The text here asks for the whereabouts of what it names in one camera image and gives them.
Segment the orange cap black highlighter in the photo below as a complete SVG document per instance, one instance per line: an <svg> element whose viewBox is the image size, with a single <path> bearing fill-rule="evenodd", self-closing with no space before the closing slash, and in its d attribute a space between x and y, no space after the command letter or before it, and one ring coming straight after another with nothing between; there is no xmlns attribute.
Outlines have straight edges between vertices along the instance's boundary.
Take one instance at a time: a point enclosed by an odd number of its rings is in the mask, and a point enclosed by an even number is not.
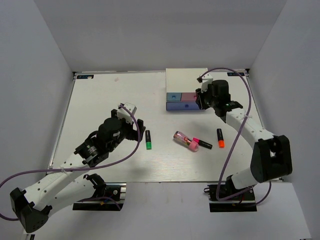
<svg viewBox="0 0 320 240"><path fill-rule="evenodd" d="M224 141L224 136L221 128L216 129L217 133L217 140L218 140L218 146L219 148L224 148L225 147L225 141Z"/></svg>

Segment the pink drawer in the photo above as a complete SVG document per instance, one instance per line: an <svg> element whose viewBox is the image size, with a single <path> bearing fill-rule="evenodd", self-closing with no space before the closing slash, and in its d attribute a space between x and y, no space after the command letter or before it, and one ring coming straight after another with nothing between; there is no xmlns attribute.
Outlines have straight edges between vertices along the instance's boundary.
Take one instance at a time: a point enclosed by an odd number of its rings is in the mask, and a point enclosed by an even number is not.
<svg viewBox="0 0 320 240"><path fill-rule="evenodd" d="M197 95L195 92L182 92L181 93L181 102L195 102Z"/></svg>

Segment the small blue drawer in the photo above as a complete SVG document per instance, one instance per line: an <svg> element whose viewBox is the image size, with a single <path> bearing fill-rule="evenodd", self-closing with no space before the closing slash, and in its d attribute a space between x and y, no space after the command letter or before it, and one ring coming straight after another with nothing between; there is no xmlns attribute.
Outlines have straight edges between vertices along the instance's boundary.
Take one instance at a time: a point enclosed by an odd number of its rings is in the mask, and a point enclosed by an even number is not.
<svg viewBox="0 0 320 240"><path fill-rule="evenodd" d="M167 92L166 101L167 102L180 102L182 97L181 92Z"/></svg>

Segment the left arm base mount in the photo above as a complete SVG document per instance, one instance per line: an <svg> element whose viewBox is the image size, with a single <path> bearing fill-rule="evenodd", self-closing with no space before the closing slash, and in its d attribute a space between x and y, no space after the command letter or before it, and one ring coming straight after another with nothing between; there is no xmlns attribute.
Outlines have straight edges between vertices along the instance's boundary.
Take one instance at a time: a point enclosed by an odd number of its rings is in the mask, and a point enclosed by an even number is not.
<svg viewBox="0 0 320 240"><path fill-rule="evenodd" d="M92 193L87 193L85 200L73 204L73 211L118 212L122 209L126 198L126 183L107 183L103 178L94 174L85 174L82 178L83 187Z"/></svg>

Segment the pink cap black highlighter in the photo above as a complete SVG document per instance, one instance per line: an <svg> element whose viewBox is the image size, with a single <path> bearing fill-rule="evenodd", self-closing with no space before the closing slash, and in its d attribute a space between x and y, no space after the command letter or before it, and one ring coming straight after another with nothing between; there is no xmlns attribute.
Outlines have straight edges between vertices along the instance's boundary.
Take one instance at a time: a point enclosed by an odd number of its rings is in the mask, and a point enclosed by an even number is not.
<svg viewBox="0 0 320 240"><path fill-rule="evenodd" d="M201 140L201 139L198 139L198 138L195 138L195 137L194 137L192 140L195 141L199 146L201 146L201 147L203 147L203 148L206 148L206 149L211 150L212 147L213 147L212 144L210 144L210 143L208 143L208 142L205 142L205 141L203 141L203 140Z"/></svg>

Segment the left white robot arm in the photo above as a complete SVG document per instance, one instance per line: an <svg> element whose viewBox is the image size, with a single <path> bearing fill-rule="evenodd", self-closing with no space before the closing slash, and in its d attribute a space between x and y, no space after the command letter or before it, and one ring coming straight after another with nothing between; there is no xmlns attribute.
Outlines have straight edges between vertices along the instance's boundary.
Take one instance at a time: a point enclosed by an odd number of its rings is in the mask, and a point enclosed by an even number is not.
<svg viewBox="0 0 320 240"><path fill-rule="evenodd" d="M40 229L56 205L62 203L58 197L62 190L82 174L97 169L123 140L141 142L146 128L143 120L135 118L136 110L131 103L120 104L59 168L29 187L11 191L12 210L28 234Z"/></svg>

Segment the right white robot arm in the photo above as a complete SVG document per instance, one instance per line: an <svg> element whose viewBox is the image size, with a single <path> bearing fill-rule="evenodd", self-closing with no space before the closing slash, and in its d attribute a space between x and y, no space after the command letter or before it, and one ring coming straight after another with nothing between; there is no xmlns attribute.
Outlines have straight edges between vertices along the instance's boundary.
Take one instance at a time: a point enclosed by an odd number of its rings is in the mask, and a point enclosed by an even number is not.
<svg viewBox="0 0 320 240"><path fill-rule="evenodd" d="M231 99L226 80L198 78L198 81L201 87L195 93L199 108L213 108L252 148L249 167L227 177L223 186L226 195L236 200L248 187L290 175L293 166L289 139L273 134L250 118L244 107Z"/></svg>

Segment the green cap black highlighter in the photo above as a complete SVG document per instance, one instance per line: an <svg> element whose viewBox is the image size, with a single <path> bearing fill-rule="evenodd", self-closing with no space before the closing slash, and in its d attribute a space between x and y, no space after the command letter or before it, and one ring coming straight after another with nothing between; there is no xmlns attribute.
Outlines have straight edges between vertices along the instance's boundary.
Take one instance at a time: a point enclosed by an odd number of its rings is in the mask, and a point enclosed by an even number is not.
<svg viewBox="0 0 320 240"><path fill-rule="evenodd" d="M147 150L152 149L151 132L150 130L145 131L145 146Z"/></svg>

